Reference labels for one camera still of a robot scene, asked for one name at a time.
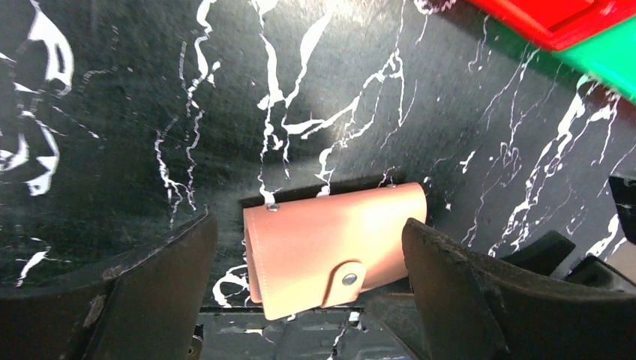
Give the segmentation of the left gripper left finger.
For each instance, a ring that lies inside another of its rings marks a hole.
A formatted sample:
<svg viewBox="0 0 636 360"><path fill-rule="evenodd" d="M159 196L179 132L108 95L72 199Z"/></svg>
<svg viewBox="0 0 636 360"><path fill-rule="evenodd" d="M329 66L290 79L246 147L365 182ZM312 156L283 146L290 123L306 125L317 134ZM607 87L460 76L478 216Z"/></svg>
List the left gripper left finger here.
<svg viewBox="0 0 636 360"><path fill-rule="evenodd" d="M3 359L187 359L212 271L217 221L47 281L1 291Z"/></svg>

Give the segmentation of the red bin with orange card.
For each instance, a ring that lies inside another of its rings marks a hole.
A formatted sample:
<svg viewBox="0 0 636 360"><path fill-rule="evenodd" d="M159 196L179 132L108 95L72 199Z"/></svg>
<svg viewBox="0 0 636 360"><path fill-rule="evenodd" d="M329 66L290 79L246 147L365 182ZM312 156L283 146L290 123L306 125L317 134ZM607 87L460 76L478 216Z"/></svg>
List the red bin with orange card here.
<svg viewBox="0 0 636 360"><path fill-rule="evenodd" d="M635 0L470 0L537 47L561 52L635 16Z"/></svg>

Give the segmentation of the pink leather card holder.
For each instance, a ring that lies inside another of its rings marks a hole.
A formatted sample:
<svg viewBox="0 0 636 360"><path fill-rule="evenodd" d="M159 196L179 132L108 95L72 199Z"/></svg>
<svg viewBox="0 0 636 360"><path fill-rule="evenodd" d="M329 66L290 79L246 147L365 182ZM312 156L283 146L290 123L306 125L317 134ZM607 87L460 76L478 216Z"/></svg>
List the pink leather card holder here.
<svg viewBox="0 0 636 360"><path fill-rule="evenodd" d="M405 278L402 230L427 211L417 183L246 208L251 300L279 320Z"/></svg>

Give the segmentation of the green plastic bin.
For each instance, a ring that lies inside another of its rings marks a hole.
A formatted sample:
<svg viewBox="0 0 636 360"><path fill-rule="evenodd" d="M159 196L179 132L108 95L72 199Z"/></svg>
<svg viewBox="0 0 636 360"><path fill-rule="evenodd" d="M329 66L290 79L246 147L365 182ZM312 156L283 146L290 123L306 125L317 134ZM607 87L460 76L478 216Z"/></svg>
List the green plastic bin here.
<svg viewBox="0 0 636 360"><path fill-rule="evenodd" d="M553 54L635 102L635 18Z"/></svg>

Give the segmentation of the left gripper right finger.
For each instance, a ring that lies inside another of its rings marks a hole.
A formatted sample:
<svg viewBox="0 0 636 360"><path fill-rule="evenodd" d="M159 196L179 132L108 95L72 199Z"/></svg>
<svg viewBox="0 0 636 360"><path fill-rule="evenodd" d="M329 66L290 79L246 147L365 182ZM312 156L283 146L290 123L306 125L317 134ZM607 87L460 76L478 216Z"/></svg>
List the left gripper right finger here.
<svg viewBox="0 0 636 360"><path fill-rule="evenodd" d="M635 357L635 283L595 256L557 280L415 219L402 245L430 359Z"/></svg>

